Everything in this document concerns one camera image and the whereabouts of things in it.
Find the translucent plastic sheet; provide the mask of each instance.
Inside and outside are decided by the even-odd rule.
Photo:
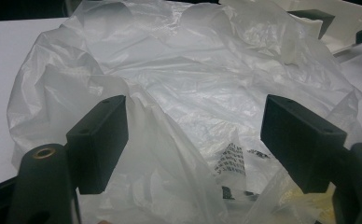
[[[64,144],[97,102],[128,97],[130,140],[106,192],[81,198],[87,223],[243,221],[254,199],[224,202],[221,186],[259,194],[279,170],[259,140],[268,93],[362,141],[362,94],[328,49],[273,3],[227,2],[82,2],[36,40],[7,111],[16,154]]]
[[[327,193],[303,194],[284,168],[271,179],[259,195],[243,224],[314,224],[316,221],[335,224],[331,196],[334,186]]]

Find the crumpled plastic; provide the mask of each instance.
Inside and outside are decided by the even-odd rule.
[[[260,194],[281,167],[259,140],[267,94],[362,141],[362,93],[328,49],[274,3],[225,2],[86,1],[36,40],[7,110],[16,154],[127,96],[130,140],[105,193],[81,196],[87,223],[240,223],[251,201],[234,216],[220,186]]]
[[[286,169],[281,168],[239,223],[335,224],[331,200],[334,189],[331,184],[326,193],[303,194]]]

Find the plastic bag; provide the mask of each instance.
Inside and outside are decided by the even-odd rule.
[[[240,223],[281,167],[259,140],[268,93],[362,140],[361,93],[273,3],[82,2],[36,40],[7,116],[22,154],[127,95],[130,140],[105,193],[81,198],[87,223]],[[221,186],[253,196],[224,202]]]

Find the black printed label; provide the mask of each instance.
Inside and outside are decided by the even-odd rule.
[[[221,155],[219,162],[214,170],[220,175],[223,172],[233,172],[240,175],[245,175],[244,157],[241,147],[230,143]]]
[[[255,149],[250,149],[250,150],[248,150],[247,152],[258,156],[258,157],[260,157],[261,159],[268,159],[268,158],[269,158],[268,155],[266,155],[266,154],[264,154],[264,153],[262,153],[262,152],[260,152],[260,151],[256,151]]]

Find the metal hole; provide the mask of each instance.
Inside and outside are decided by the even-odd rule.
[[[44,147],[39,149],[34,155],[33,158],[34,159],[45,159],[51,155],[53,155],[56,152],[56,149],[52,148],[52,147]]]

